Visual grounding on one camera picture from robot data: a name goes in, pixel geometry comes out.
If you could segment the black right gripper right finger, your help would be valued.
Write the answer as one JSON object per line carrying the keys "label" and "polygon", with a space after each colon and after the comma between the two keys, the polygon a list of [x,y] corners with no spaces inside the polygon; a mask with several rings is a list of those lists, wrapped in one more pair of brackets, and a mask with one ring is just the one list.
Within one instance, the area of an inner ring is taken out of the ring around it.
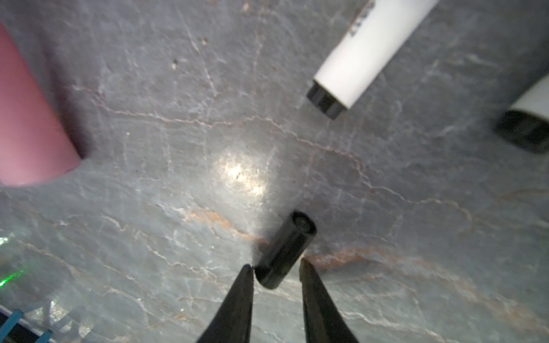
{"label": "black right gripper right finger", "polygon": [[305,336],[308,343],[354,342],[358,340],[346,325],[313,264],[300,263],[303,288]]}

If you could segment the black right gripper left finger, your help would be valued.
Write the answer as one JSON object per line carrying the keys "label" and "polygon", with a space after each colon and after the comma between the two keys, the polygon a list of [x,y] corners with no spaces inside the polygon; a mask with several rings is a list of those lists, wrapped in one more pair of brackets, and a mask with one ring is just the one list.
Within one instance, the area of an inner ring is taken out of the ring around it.
{"label": "black right gripper left finger", "polygon": [[254,270],[245,264],[197,342],[248,343],[252,328]]}

